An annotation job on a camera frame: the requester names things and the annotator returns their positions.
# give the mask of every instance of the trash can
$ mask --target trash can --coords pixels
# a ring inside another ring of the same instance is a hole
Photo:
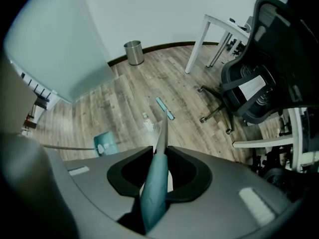
[[[124,44],[125,52],[130,65],[139,65],[144,62],[144,56],[140,41],[130,41]]]

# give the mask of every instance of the office chair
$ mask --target office chair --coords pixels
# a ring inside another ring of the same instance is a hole
[[[233,116],[258,124],[293,107],[318,107],[318,41],[302,19],[279,0],[257,0],[244,52],[222,69],[220,93],[206,90],[221,105],[202,123],[226,108],[230,134]]]

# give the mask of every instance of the baseboard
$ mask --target baseboard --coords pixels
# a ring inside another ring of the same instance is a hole
[[[162,49],[167,49],[167,48],[173,48],[173,47],[180,47],[180,46],[191,46],[195,45],[194,41],[189,41],[189,42],[171,42],[171,43],[165,43],[165,44],[160,44],[160,45],[155,45],[151,47],[147,47],[143,49],[143,54],[146,54],[148,52],[156,51],[156,50],[162,50]],[[203,45],[218,45],[218,42],[203,42]],[[109,66],[114,66],[124,60],[127,60],[127,56],[123,55],[121,57],[118,57],[116,59],[113,59],[108,62]]]

